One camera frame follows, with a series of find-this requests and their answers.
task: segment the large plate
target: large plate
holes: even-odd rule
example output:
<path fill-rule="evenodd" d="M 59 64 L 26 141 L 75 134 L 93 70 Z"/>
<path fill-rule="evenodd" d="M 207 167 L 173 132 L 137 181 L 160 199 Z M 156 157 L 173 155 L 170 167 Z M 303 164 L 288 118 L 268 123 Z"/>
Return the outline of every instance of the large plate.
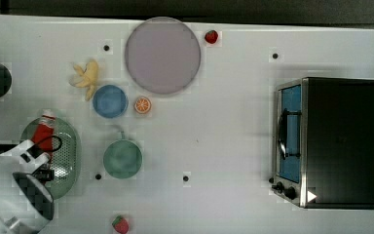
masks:
<path fill-rule="evenodd" d="M 156 94 L 183 90 L 200 67 L 196 36 L 181 21 L 152 18 L 131 34 L 126 46 L 126 66 L 132 79 Z"/>

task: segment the small bowl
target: small bowl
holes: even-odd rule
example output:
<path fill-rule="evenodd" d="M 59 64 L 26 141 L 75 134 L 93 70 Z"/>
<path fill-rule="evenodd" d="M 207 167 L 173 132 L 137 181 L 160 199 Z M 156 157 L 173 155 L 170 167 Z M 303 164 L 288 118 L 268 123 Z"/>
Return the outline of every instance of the small bowl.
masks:
<path fill-rule="evenodd" d="M 117 86 L 103 86 L 93 96 L 93 108 L 104 118 L 112 119 L 121 116 L 128 106 L 129 99 L 126 93 Z"/>

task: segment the white table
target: white table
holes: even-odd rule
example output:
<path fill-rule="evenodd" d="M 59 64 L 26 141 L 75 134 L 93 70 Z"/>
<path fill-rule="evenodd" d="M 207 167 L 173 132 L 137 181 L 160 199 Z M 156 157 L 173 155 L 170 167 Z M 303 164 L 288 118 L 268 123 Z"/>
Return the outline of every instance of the white table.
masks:
<path fill-rule="evenodd" d="M 158 96 L 139 88 L 124 65 L 125 43 L 139 24 L 0 16 L 0 62 L 14 81 L 0 98 L 0 141 L 18 140 L 39 109 L 56 108 L 83 145 L 79 179 L 41 233 L 114 233 L 110 223 L 121 214 L 131 234 L 374 234 L 374 211 L 300 210 L 267 181 L 275 86 L 306 76 L 374 78 L 374 30 L 187 23 L 202 46 L 201 68 L 185 91 Z M 211 29 L 222 38 L 208 47 Z M 85 91 L 68 84 L 73 62 L 91 58 L 101 65 L 100 85 L 122 87 L 131 104 L 150 97 L 152 112 L 139 117 L 130 106 L 123 117 L 98 116 Z M 142 147 L 136 178 L 103 169 L 117 126 Z M 189 186 L 183 172 L 191 173 Z"/>

